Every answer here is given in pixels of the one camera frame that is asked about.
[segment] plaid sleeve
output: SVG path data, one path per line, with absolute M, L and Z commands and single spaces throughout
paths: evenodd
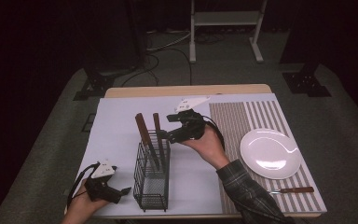
M 244 223 L 295 223 L 283 215 L 269 193 L 249 176 L 241 161 L 235 160 L 216 172 Z

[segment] table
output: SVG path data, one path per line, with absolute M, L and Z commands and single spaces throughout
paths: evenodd
M 255 59 L 258 63 L 264 62 L 260 49 L 257 45 L 258 35 L 260 34 L 261 23 L 264 19 L 268 0 L 263 0 L 258 11 L 229 11 L 229 12 L 196 12 L 195 0 L 191 0 L 191 24 L 190 24 L 190 52 L 189 60 L 196 62 L 196 26 L 210 25 L 255 25 L 255 34 L 249 38 Z
M 211 96 L 211 100 L 198 105 L 195 110 L 202 115 L 211 116 L 218 124 L 225 134 L 229 146 L 227 154 L 231 160 L 238 158 L 238 153 L 235 152 L 238 146 L 235 145 L 244 134 L 259 126 L 270 126 L 293 137 L 275 95 L 271 93 L 269 86 L 264 84 L 113 88 L 106 92 L 105 98 L 99 103 L 79 173 L 96 161 L 108 159 L 118 167 L 108 183 L 109 186 L 115 189 L 133 187 L 136 151 L 140 141 L 135 115 L 143 113 L 146 126 L 154 127 L 152 114 L 158 112 L 161 128 L 170 131 L 178 128 L 180 124 L 169 123 L 163 119 L 165 115 L 172 114 L 174 107 L 182 99 L 200 95 Z M 269 116 L 261 119 L 260 115 Z M 242 120 L 246 125 L 234 127 L 230 124 L 233 120 L 237 123 Z M 240 217 L 224 193 L 213 167 L 188 147 L 171 144 L 171 148 L 169 207 L 166 212 L 144 212 L 133 199 L 131 192 L 130 195 L 122 197 L 119 204 L 109 204 L 95 216 L 118 219 Z M 317 217 L 326 212 L 320 192 L 304 161 L 299 174 L 294 178 L 275 181 L 258 176 L 252 171 L 250 173 L 266 189 L 280 186 L 298 187 L 298 184 L 315 188 L 314 193 L 297 194 L 293 197 L 287 194 L 274 195 L 286 216 Z

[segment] white plate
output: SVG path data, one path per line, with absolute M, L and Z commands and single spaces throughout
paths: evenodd
M 241 140 L 241 155 L 257 174 L 270 179 L 294 175 L 301 163 L 296 142 L 271 129 L 255 129 Z

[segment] person's arm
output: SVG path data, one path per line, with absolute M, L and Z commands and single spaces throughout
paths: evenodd
M 82 224 L 85 223 L 98 209 L 109 204 L 108 201 L 99 200 L 93 202 L 88 195 L 84 183 L 82 181 L 80 189 L 77 191 L 75 198 L 63 217 L 62 224 Z
M 213 128 L 206 125 L 199 140 L 187 140 L 182 144 L 195 149 L 216 169 L 228 197 L 241 212 L 245 223 L 295 223 L 283 215 L 274 199 L 249 176 L 241 161 L 229 161 Z

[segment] utensil holder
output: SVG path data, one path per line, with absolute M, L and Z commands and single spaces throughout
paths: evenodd
M 148 132 L 153 148 L 139 143 L 133 197 L 144 212 L 146 209 L 165 212 L 168 209 L 170 144 L 166 139 L 158 140 L 156 132 Z

